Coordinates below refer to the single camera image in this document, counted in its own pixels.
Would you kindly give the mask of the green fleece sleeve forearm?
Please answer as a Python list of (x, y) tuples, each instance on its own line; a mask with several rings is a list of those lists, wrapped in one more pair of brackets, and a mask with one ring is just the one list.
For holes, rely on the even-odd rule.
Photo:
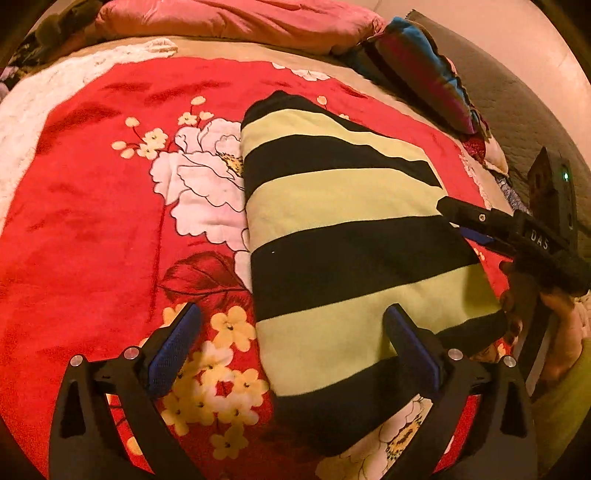
[(538, 468), (548, 473), (565, 453), (590, 410), (590, 297), (556, 288), (541, 295), (559, 322), (540, 376), (545, 388), (532, 403)]

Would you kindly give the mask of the right hand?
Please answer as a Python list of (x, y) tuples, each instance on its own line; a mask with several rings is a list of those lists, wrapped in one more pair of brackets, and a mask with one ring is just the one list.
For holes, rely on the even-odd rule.
[(590, 304), (579, 302), (559, 287), (537, 287), (531, 276), (511, 262), (503, 261), (499, 268), (509, 281), (509, 289), (501, 295), (502, 309), (509, 321), (505, 335), (509, 344), (521, 345), (520, 337), (531, 335), (537, 322), (529, 313), (538, 301), (551, 311), (552, 323), (548, 340), (543, 344), (546, 348), (543, 361), (533, 367), (534, 379), (526, 381), (549, 389), (564, 378), (581, 356), (584, 340), (590, 337)]

